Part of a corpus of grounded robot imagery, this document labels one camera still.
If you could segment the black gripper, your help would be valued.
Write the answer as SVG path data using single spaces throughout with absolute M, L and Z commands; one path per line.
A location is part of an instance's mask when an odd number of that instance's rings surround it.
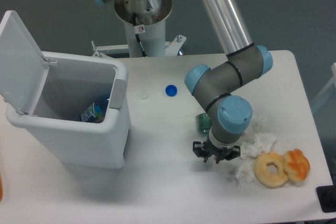
M 223 160 L 230 161 L 240 157 L 240 146 L 235 145 L 233 148 L 218 148 L 213 145 L 210 140 L 205 142 L 194 141 L 192 150 L 197 157 L 203 159 L 203 162 L 207 162 L 207 160 L 214 155 L 216 164 Z

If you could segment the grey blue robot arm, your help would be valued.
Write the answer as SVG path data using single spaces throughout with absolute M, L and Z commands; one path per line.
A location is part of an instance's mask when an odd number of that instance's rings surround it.
M 164 31 L 154 41 L 151 26 L 165 22 L 171 12 L 171 0 L 94 0 L 103 5 L 114 2 L 124 22 L 130 57 L 158 57 L 167 53 Z M 198 65 L 185 76 L 184 82 L 212 125 L 207 139 L 193 143 L 193 152 L 203 160 L 217 162 L 240 155 L 236 145 L 249 126 L 253 111 L 249 102 L 233 92 L 267 73 L 273 65 L 271 53 L 256 46 L 240 16 L 235 0 L 202 0 L 227 61 L 210 68 Z

